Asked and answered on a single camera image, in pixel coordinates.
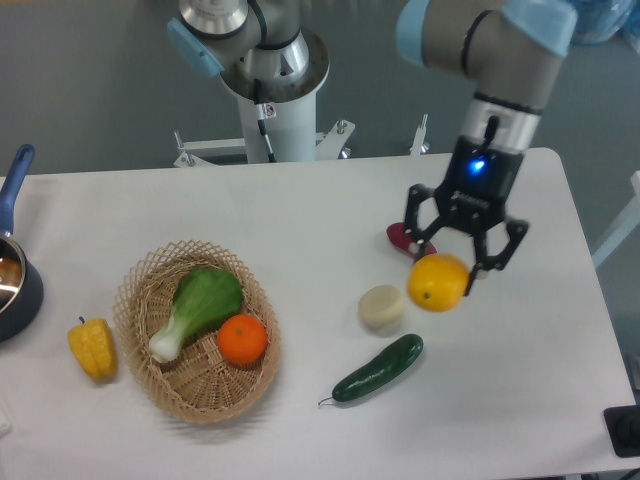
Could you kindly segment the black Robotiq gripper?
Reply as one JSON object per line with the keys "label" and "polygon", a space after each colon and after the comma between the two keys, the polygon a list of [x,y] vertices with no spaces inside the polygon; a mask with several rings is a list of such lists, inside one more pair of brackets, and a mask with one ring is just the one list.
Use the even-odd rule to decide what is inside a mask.
{"label": "black Robotiq gripper", "polygon": [[[431,239],[445,227],[472,235],[475,263],[465,296],[471,293],[480,272],[502,271],[528,233],[528,221],[511,217],[504,221],[506,201],[523,159],[521,152],[494,149],[461,136],[441,184],[436,188],[415,184],[408,190],[403,224],[417,245],[415,256],[426,256]],[[421,205],[429,199],[435,201],[438,215],[421,228]],[[489,255],[486,231],[503,221],[508,241],[501,252]]]}

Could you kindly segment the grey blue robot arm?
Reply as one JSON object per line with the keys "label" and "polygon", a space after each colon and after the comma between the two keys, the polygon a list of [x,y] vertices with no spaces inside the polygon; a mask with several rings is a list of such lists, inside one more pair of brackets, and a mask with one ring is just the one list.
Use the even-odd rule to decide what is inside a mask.
{"label": "grey blue robot arm", "polygon": [[[410,1],[399,54],[476,84],[442,182],[409,189],[403,221],[416,256],[442,228],[469,235],[474,273],[506,267],[527,233],[506,202],[577,21],[562,1]],[[236,96],[252,163],[316,157],[313,104],[329,71],[323,42],[296,1],[183,1],[168,36],[189,66]]]}

